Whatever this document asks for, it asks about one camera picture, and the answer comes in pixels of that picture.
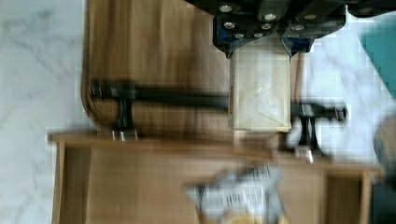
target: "machine part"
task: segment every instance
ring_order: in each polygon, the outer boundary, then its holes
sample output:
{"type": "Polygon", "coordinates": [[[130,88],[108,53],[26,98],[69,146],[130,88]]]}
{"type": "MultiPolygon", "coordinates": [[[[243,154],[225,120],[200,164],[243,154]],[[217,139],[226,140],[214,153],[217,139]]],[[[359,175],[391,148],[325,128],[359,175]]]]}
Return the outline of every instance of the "machine part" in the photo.
{"type": "Polygon", "coordinates": [[[300,39],[297,37],[298,35],[289,35],[282,38],[283,47],[290,57],[298,52],[309,52],[314,44],[314,38],[312,36],[306,39],[300,39]]]}
{"type": "Polygon", "coordinates": [[[290,0],[262,0],[257,1],[257,20],[281,20],[288,10],[290,0]]]}
{"type": "Polygon", "coordinates": [[[290,113],[293,117],[300,118],[303,127],[300,142],[294,149],[294,152],[296,156],[298,155],[302,158],[306,158],[310,163],[313,162],[313,158],[316,156],[326,156],[318,145],[315,128],[316,119],[336,119],[340,122],[347,119],[347,108],[345,106],[336,108],[309,103],[292,104],[290,113]]]}
{"type": "Polygon", "coordinates": [[[244,34],[235,34],[233,36],[235,36],[236,38],[240,39],[240,38],[243,38],[245,35],[244,34]]]}
{"type": "MultiPolygon", "coordinates": [[[[191,91],[155,90],[136,87],[131,82],[93,81],[89,91],[93,100],[116,100],[118,102],[119,113],[112,127],[112,135],[113,139],[120,139],[121,141],[127,139],[128,135],[131,135],[133,139],[137,139],[132,116],[132,106],[136,101],[169,105],[205,106],[222,111],[227,111],[230,107],[229,96],[207,95],[191,91]]],[[[347,119],[347,109],[345,107],[336,108],[318,104],[298,103],[291,104],[290,115],[301,118],[303,124],[303,132],[298,148],[310,148],[312,155],[322,155],[315,132],[316,119],[343,121],[347,119]],[[311,125],[312,132],[309,132],[309,125],[311,125]]]]}
{"type": "Polygon", "coordinates": [[[235,23],[226,21],[226,22],[224,22],[224,28],[231,30],[231,29],[235,28],[235,23]]]}
{"type": "Polygon", "coordinates": [[[293,11],[290,15],[293,19],[299,22],[318,22],[332,20],[334,11],[341,7],[345,10],[345,3],[343,1],[334,0],[315,0],[306,4],[295,4],[293,2],[293,11]]]}
{"type": "Polygon", "coordinates": [[[396,10],[394,0],[360,0],[348,5],[349,13],[360,18],[378,16],[394,10],[396,10]]]}
{"type": "Polygon", "coordinates": [[[256,37],[256,38],[259,38],[259,37],[264,36],[264,34],[263,33],[256,33],[253,36],[256,37]]]}
{"type": "Polygon", "coordinates": [[[396,10],[394,0],[186,1],[215,16],[213,44],[225,53],[227,59],[231,59],[237,48],[255,40],[257,37],[254,34],[259,32],[257,28],[260,27],[268,31],[263,36],[276,31],[284,42],[285,38],[301,39],[284,45],[287,52],[309,52],[310,46],[303,47],[301,43],[312,44],[315,38],[341,29],[346,23],[346,7],[352,15],[363,18],[396,10]],[[224,29],[225,21],[238,24],[231,30],[224,29]],[[243,34],[244,37],[236,38],[235,34],[243,34]]]}
{"type": "Polygon", "coordinates": [[[269,30],[271,29],[272,25],[270,23],[265,23],[262,25],[262,29],[263,30],[269,30]]]}
{"type": "Polygon", "coordinates": [[[219,15],[213,19],[212,42],[217,49],[225,53],[227,59],[231,59],[236,49],[258,38],[254,36],[255,34],[262,33],[262,36],[271,35],[276,30],[276,27],[276,21],[262,24],[261,21],[256,21],[253,15],[219,15]],[[235,27],[226,29],[224,27],[225,22],[232,22],[235,27]]]}
{"type": "Polygon", "coordinates": [[[230,5],[222,5],[219,7],[220,12],[231,12],[233,10],[233,7],[230,5]]]}
{"type": "Polygon", "coordinates": [[[136,101],[152,102],[168,105],[204,106],[227,111],[229,97],[222,95],[207,95],[200,92],[161,90],[136,87],[130,82],[101,82],[93,81],[89,87],[93,100],[115,100],[119,105],[118,116],[111,127],[113,139],[121,141],[127,135],[137,139],[132,116],[133,104],[136,101]]]}

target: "plastic bag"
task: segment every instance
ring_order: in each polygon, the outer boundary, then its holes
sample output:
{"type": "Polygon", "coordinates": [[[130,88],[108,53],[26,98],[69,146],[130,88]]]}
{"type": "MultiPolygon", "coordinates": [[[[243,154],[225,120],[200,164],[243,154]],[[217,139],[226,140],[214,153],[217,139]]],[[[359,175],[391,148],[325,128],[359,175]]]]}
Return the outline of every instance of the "plastic bag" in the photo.
{"type": "Polygon", "coordinates": [[[201,224],[277,223],[283,214],[279,178],[276,166],[262,165],[188,187],[186,193],[195,201],[201,224]]]}

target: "marble surface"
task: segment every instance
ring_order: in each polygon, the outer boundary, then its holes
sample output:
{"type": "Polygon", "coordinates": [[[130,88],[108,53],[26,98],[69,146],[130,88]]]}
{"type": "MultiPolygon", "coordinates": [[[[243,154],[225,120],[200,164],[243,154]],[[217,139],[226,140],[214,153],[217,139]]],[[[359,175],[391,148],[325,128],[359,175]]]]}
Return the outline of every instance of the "marble surface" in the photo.
{"type": "Polygon", "coordinates": [[[0,223],[50,223],[54,146],[89,127],[79,97],[84,2],[0,1],[0,223]]]}
{"type": "MultiPolygon", "coordinates": [[[[79,97],[83,11],[82,0],[0,0],[2,224],[50,223],[55,150],[46,134],[93,126],[79,97]]],[[[346,102],[351,119],[344,127],[321,122],[319,141],[339,159],[367,163],[376,162],[375,126],[395,108],[357,36],[370,22],[350,21],[316,42],[303,90],[346,102]]]]}

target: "metal bolt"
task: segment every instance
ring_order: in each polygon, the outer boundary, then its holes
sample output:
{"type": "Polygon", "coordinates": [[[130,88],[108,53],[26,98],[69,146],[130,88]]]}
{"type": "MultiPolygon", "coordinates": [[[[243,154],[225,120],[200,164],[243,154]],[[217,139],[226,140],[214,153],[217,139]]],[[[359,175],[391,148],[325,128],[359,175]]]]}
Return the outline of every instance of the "metal bolt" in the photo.
{"type": "Polygon", "coordinates": [[[272,25],[270,23],[265,23],[262,25],[263,30],[269,30],[272,28],[272,25]]]}
{"type": "Polygon", "coordinates": [[[231,29],[233,29],[233,28],[235,27],[235,23],[233,23],[233,22],[231,22],[231,21],[226,21],[226,22],[224,22],[224,27],[225,27],[226,29],[231,30],[231,29]]]}
{"type": "Polygon", "coordinates": [[[265,15],[264,18],[266,21],[273,21],[277,18],[277,15],[270,13],[265,15]]]}
{"type": "Polygon", "coordinates": [[[229,5],[223,5],[221,7],[219,7],[221,12],[231,12],[233,10],[233,7],[229,6],[229,5]]]}
{"type": "Polygon", "coordinates": [[[242,37],[244,37],[245,35],[243,35],[243,34],[235,34],[235,35],[233,35],[233,36],[235,36],[236,38],[242,38],[242,37]]]}
{"type": "Polygon", "coordinates": [[[302,31],[303,29],[305,29],[305,27],[303,25],[293,25],[293,26],[291,26],[291,30],[293,30],[293,31],[302,31]]]}
{"type": "Polygon", "coordinates": [[[256,33],[253,36],[256,37],[256,38],[259,38],[259,37],[264,36],[264,34],[263,33],[256,33]]]}
{"type": "Polygon", "coordinates": [[[296,38],[299,37],[299,35],[288,35],[288,38],[296,38]]]}
{"type": "Polygon", "coordinates": [[[314,15],[314,14],[304,16],[304,19],[306,21],[312,21],[312,20],[314,20],[316,18],[317,18],[317,15],[314,15]]]}

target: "black metal clamp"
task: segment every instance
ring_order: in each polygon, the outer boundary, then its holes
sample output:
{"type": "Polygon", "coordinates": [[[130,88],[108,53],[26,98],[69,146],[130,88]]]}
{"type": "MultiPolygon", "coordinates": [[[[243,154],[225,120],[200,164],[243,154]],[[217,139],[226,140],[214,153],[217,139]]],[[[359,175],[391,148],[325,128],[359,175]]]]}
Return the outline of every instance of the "black metal clamp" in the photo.
{"type": "Polygon", "coordinates": [[[137,138],[132,116],[134,102],[211,107],[222,111],[227,111],[229,107],[228,95],[208,95],[196,91],[143,88],[137,87],[131,82],[93,81],[89,91],[92,99],[116,100],[118,102],[119,113],[112,125],[112,129],[120,133],[121,139],[124,138],[124,133],[133,133],[135,138],[137,138]]]}
{"type": "Polygon", "coordinates": [[[325,107],[315,103],[292,104],[290,113],[293,117],[299,117],[302,123],[302,134],[298,146],[294,149],[297,156],[307,157],[310,162],[313,156],[326,156],[318,145],[315,122],[316,119],[328,119],[344,121],[347,119],[347,108],[342,106],[325,107]]]}
{"type": "MultiPolygon", "coordinates": [[[[123,133],[132,132],[135,137],[136,130],[132,116],[134,102],[152,102],[168,105],[211,107],[228,111],[228,95],[209,95],[196,91],[176,91],[137,87],[131,82],[104,82],[93,81],[89,87],[92,99],[116,100],[119,113],[112,125],[112,129],[119,132],[121,139],[123,133]]],[[[299,148],[309,150],[310,155],[323,155],[318,146],[315,131],[316,119],[336,119],[343,121],[347,118],[347,109],[327,108],[323,105],[311,103],[293,103],[290,107],[292,117],[299,117],[303,125],[299,148]]]]}

